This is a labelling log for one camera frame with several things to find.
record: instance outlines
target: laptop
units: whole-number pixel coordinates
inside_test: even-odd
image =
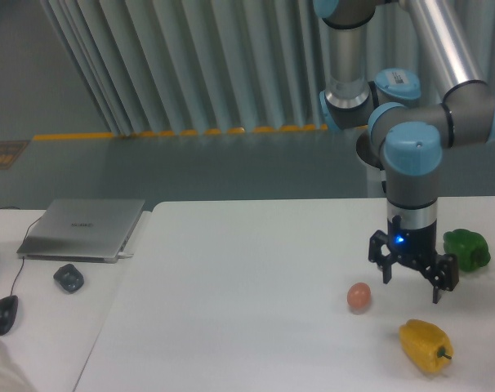
[[[57,199],[29,231],[19,257],[114,263],[142,213],[144,200]]]

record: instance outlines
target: white table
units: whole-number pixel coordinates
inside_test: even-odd
[[[384,199],[162,203],[76,391],[495,390],[495,198],[441,198],[440,251],[457,227],[493,259],[434,305],[419,273],[394,265],[384,285],[367,261]],[[356,315],[359,281],[372,306]],[[453,342],[438,376],[401,349],[411,318]]]
[[[44,211],[0,211],[0,298],[10,295],[21,260],[16,251],[29,225]],[[126,252],[133,252],[147,224],[143,213]],[[63,261],[26,260],[14,294],[19,309],[0,345],[39,392],[70,392],[77,385],[115,292],[133,259],[116,264],[73,263],[84,276],[74,294],[59,288],[53,274]]]

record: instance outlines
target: green bell pepper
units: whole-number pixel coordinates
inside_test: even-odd
[[[491,261],[487,241],[482,234],[467,229],[456,229],[444,234],[444,250],[458,259],[458,267],[464,272],[485,267]]]

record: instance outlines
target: yellow floor stripe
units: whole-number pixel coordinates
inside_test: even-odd
[[[328,126],[322,124],[320,130],[326,131]],[[270,133],[270,132],[299,132],[299,131],[316,131],[318,128],[314,124],[306,124],[304,127],[296,125],[284,125],[279,129],[273,127],[256,127],[253,129],[253,133]],[[242,127],[231,128],[227,132],[222,132],[218,128],[208,129],[204,132],[204,135],[224,135],[224,134],[243,134],[249,133]],[[186,129],[181,131],[180,136],[197,136],[198,132],[194,129]],[[174,131],[144,131],[138,134],[133,134],[129,137],[162,137],[162,136],[176,136]],[[50,135],[35,135],[32,140],[81,140],[81,139],[113,139],[113,138],[127,138],[126,136],[114,136],[111,132],[93,132],[93,133],[56,133]]]

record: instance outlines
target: egg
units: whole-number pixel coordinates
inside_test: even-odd
[[[356,283],[347,292],[347,303],[353,310],[362,310],[371,301],[371,288],[366,283]]]

